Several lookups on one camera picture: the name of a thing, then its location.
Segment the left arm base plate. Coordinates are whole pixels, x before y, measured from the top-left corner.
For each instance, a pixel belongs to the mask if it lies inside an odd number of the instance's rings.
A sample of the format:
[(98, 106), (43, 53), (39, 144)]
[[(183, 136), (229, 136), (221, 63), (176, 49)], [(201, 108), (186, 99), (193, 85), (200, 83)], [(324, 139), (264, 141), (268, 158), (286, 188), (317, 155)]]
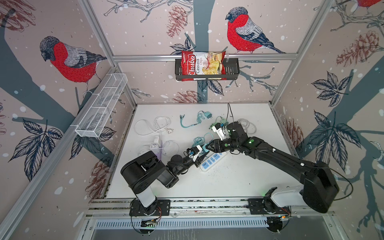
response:
[(170, 200), (156, 199), (149, 207), (144, 207), (139, 199), (134, 199), (130, 204), (130, 217), (169, 216)]

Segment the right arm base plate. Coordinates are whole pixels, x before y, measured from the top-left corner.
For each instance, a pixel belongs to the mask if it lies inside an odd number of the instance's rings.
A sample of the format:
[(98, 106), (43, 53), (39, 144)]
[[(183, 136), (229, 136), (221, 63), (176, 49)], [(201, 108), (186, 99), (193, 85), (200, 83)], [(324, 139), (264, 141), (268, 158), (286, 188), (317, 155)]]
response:
[(289, 207), (278, 207), (271, 200), (263, 198), (248, 199), (247, 208), (250, 210), (251, 215), (290, 215), (291, 209)]

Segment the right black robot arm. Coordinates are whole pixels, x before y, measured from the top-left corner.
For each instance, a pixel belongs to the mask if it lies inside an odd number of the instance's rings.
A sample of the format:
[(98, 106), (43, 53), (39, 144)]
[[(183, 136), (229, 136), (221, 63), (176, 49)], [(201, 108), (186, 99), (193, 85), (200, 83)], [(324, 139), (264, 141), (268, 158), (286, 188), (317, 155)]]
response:
[(214, 139), (207, 144), (206, 149), (214, 153), (238, 151), (282, 170), (304, 186), (301, 196), (306, 205), (322, 214), (328, 212), (340, 189), (327, 164), (301, 160), (272, 147), (260, 138), (249, 137), (238, 122), (229, 124), (228, 132), (227, 139)]

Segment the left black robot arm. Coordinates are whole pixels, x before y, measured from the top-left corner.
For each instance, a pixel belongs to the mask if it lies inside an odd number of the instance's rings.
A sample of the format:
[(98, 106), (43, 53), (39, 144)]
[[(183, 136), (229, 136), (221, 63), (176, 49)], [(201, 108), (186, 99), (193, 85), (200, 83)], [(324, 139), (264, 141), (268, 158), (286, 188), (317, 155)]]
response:
[(201, 146), (192, 147), (184, 152), (184, 156), (174, 155), (164, 164), (153, 151), (149, 151), (125, 164), (121, 175), (141, 206), (153, 212), (157, 197), (151, 184), (157, 180), (167, 189), (173, 187), (179, 181), (179, 175), (187, 173), (192, 166), (198, 168), (207, 155)]

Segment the white power strip blue outlets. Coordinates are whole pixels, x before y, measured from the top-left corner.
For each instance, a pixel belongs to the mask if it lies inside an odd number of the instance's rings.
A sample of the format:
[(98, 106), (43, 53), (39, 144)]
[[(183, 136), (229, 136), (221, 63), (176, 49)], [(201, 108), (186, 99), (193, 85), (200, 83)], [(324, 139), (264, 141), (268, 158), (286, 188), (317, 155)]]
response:
[(207, 157), (202, 164), (200, 165), (200, 171), (206, 173), (214, 168), (222, 159), (224, 159), (227, 155), (227, 152), (223, 153), (214, 153)]

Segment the purple power socket strip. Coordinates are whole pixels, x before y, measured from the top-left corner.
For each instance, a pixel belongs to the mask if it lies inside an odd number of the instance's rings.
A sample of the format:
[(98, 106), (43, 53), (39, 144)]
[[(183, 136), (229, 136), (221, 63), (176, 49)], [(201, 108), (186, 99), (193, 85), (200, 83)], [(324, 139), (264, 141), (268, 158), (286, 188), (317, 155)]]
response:
[(160, 161), (162, 161), (162, 156), (163, 156), (163, 147), (162, 146), (158, 146), (158, 153), (157, 153), (157, 157)]

